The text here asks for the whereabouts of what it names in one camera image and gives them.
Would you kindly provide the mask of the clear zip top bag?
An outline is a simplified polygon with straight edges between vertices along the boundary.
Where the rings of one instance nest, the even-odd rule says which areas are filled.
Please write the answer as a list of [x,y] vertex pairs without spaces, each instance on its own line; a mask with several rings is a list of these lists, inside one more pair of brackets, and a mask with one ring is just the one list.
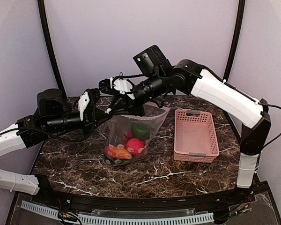
[[148,145],[164,123],[170,108],[146,103],[144,116],[117,115],[107,122],[110,134],[104,147],[103,163],[120,166],[144,159]]

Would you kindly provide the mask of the orange yellow mango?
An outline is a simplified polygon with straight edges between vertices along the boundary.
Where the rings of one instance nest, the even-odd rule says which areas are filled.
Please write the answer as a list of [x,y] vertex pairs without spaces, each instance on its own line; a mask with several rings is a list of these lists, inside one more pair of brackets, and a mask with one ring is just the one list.
[[128,152],[126,149],[118,149],[118,148],[113,148],[109,149],[107,148],[106,154],[115,159],[132,159],[132,155]]

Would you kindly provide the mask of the pink perforated plastic basket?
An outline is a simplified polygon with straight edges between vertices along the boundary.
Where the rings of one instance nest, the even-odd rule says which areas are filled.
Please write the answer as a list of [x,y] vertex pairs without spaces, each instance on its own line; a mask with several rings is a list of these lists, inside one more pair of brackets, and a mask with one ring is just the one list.
[[174,160],[212,163],[219,147],[212,114],[203,111],[175,111]]

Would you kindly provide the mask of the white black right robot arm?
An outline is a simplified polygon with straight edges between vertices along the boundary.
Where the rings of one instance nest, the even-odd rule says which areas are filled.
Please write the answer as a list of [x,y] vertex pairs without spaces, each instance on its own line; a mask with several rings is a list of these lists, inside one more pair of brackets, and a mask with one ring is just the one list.
[[127,94],[134,106],[178,90],[204,99],[242,122],[237,187],[229,194],[233,203],[240,203],[248,195],[247,188],[252,184],[271,128],[267,102],[246,95],[204,65],[191,60],[181,60],[177,65],[171,65],[156,45],[137,54],[133,60],[147,79],[133,85],[128,78],[121,76],[118,81],[113,81],[112,87],[121,94]]

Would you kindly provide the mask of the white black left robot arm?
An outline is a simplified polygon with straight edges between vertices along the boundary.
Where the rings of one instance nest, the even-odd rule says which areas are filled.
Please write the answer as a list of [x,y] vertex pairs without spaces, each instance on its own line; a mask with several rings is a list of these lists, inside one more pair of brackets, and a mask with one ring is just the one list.
[[78,100],[78,111],[63,98],[59,89],[37,95],[37,110],[0,132],[0,157],[13,151],[31,148],[48,138],[70,143],[83,142],[111,118],[96,108],[99,89],[87,89]]

